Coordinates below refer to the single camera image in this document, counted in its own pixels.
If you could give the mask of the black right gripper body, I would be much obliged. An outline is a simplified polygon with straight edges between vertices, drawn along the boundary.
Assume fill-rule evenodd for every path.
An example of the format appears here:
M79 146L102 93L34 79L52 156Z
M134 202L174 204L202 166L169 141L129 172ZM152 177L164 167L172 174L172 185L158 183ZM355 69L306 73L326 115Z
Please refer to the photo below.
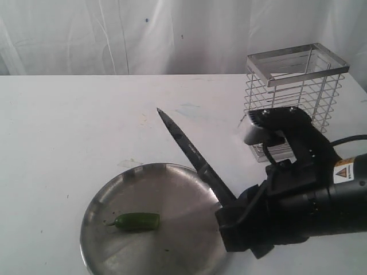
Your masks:
M269 160L267 177L236 197L251 199L238 222L266 218L272 235L268 239L275 246L302 243L307 235L301 223L311 224L317 208L330 202L331 167L338 155L310 116L297 107L270 109L259 122L276 131L260 144Z

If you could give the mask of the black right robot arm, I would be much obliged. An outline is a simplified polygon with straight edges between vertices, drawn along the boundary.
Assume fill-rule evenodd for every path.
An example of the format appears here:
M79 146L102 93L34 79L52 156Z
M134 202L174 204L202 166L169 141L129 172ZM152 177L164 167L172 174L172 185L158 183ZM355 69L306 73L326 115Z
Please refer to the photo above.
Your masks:
M334 144L297 107L251 110L270 164L262 184L246 189L216 211L228 252L251 250L262 258L276 245L310 237L366 231L366 155L342 159ZM277 162L270 147L288 143L295 161Z

